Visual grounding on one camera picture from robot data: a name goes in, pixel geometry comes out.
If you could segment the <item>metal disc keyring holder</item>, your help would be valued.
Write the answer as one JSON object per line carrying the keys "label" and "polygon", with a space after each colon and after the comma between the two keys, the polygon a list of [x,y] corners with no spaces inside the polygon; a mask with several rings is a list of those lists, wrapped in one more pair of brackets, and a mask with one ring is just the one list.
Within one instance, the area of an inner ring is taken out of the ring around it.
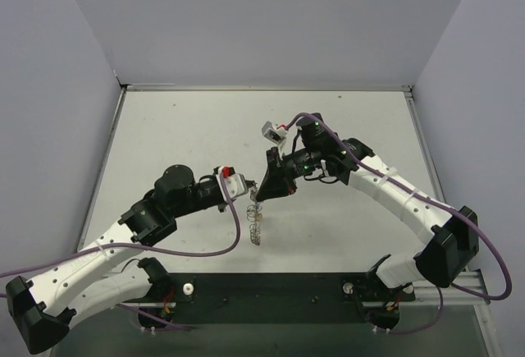
{"label": "metal disc keyring holder", "polygon": [[255,246],[261,245],[261,222],[256,222],[255,217],[262,214],[263,206],[256,200],[257,195],[249,195],[251,204],[246,208],[246,218],[249,221],[249,239]]}

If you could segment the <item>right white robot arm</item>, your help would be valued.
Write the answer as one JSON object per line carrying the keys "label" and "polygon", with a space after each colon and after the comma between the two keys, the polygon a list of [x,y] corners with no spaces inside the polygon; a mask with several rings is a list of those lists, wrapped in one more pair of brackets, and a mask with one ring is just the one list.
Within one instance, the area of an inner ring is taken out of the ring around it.
{"label": "right white robot arm", "polygon": [[267,170],[255,196],[264,202],[292,195],[299,178],[319,172],[372,198],[393,213],[420,240],[420,250],[387,255],[373,271],[388,289],[406,286],[420,280],[446,288],[468,266],[479,250],[479,239],[473,230],[477,215],[467,207],[454,216],[452,208],[436,202],[410,185],[393,168],[360,140],[342,140],[329,132],[319,113],[299,117],[295,139],[301,150],[284,154],[282,148],[288,129],[270,121],[262,135],[274,145],[266,152]]}

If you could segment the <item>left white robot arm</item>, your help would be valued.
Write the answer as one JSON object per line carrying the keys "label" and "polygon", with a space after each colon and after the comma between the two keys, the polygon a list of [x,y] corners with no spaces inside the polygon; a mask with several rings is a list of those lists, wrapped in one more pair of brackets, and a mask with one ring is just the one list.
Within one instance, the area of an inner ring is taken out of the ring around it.
{"label": "left white robot arm", "polygon": [[5,272],[7,309],[32,355],[53,348],[83,319],[120,302],[146,296],[160,300],[167,272],[155,259],[139,261],[128,273],[109,277],[119,264],[176,231],[179,217],[216,207],[229,209],[256,184],[233,167],[217,167],[194,178],[186,165],[164,171],[153,188],[91,244],[65,259]]}

